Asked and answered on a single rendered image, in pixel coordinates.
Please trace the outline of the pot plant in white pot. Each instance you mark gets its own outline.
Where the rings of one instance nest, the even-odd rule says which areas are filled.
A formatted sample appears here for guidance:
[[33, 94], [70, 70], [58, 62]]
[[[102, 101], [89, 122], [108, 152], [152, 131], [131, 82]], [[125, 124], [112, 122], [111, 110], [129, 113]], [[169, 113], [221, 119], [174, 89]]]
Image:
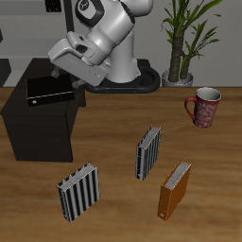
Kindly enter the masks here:
[[213, 39], [216, 26], [201, 36], [207, 20], [197, 26], [194, 26], [194, 23], [205, 12], [221, 2], [222, 0], [211, 0], [204, 4], [204, 1], [201, 1], [194, 9], [190, 9], [190, 0], [172, 0], [172, 11], [165, 9], [168, 18], [163, 20], [163, 24], [168, 23], [171, 27], [170, 30], [166, 30], [166, 33], [172, 50], [169, 69], [162, 74], [163, 87], [192, 86], [194, 77], [188, 72], [191, 59], [202, 57], [199, 51], [203, 47], [218, 42], [218, 39]]

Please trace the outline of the orange book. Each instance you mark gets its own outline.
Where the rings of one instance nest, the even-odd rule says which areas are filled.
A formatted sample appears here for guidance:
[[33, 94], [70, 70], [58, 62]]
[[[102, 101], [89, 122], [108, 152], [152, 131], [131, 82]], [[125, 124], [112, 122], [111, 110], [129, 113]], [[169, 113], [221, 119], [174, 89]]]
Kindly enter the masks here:
[[191, 164], [180, 160], [161, 185], [157, 216], [167, 221], [186, 193]]

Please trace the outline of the dark vertical post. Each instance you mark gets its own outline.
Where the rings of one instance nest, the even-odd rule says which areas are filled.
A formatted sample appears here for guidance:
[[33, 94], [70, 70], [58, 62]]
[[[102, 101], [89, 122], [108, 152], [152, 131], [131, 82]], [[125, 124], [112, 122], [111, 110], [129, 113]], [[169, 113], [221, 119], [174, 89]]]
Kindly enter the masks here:
[[74, 31], [74, 19], [72, 10], [72, 0], [63, 0], [66, 31]]

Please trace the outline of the wide black white striped book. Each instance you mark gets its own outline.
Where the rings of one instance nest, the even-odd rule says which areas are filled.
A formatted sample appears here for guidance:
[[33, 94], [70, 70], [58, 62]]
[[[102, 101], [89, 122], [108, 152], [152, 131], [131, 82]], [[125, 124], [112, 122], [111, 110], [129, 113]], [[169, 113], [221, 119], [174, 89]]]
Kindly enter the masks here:
[[87, 163], [57, 184], [64, 218], [72, 222], [99, 198], [98, 170]]

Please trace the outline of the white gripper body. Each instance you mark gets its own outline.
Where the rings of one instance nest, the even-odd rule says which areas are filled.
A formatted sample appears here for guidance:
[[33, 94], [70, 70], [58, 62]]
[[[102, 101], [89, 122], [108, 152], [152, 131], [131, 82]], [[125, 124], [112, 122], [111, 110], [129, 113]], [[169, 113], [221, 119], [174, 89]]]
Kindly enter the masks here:
[[48, 52], [50, 61], [60, 69], [96, 87], [108, 75], [109, 67], [104, 64], [91, 66], [85, 63], [82, 55], [75, 50], [67, 39], [57, 42]]

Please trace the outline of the dark brown desk caddy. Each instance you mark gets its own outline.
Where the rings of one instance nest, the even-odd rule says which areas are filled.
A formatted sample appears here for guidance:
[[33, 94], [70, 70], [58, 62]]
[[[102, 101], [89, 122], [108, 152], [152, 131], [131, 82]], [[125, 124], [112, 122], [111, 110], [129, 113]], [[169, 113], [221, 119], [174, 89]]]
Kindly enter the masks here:
[[37, 107], [26, 101], [26, 79], [48, 77], [53, 69], [48, 59], [34, 58], [1, 111], [17, 161], [73, 162], [70, 137], [78, 108], [86, 106], [84, 87], [70, 101]]

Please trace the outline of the black wall panel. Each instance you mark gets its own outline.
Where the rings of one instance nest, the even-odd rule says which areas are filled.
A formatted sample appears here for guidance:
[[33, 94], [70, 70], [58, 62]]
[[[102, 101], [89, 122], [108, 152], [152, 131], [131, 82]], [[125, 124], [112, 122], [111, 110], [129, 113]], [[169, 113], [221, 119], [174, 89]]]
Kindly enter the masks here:
[[61, 0], [44, 0], [47, 12], [61, 12]]

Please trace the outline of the red patterned mug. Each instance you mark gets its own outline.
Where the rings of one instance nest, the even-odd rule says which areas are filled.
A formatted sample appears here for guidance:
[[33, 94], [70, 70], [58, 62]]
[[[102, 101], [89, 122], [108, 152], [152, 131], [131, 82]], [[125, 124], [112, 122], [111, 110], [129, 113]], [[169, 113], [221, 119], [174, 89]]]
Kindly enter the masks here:
[[[212, 126], [216, 109], [221, 99], [221, 93], [210, 87], [198, 88], [196, 96], [187, 97], [184, 108], [192, 118], [195, 126], [206, 129]], [[195, 103], [194, 113], [190, 113], [187, 105], [190, 101]]]

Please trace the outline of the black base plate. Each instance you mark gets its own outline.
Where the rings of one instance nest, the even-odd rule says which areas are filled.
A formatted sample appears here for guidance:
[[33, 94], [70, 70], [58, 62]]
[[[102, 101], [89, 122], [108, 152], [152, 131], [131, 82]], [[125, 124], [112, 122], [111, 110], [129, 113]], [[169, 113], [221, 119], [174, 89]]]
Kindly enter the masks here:
[[93, 94], [149, 94], [155, 92], [161, 83], [160, 75], [150, 67], [146, 59], [137, 60], [141, 75], [127, 83], [114, 83], [106, 78], [96, 87], [85, 84], [85, 90]]

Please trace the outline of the narrow black white striped book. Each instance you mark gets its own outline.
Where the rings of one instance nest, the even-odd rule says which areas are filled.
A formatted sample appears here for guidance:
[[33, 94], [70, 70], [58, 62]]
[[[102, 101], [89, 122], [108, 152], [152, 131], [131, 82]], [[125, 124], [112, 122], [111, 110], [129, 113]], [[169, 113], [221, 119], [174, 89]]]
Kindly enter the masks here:
[[135, 177], [143, 181], [159, 155], [161, 128], [150, 126], [136, 147]]

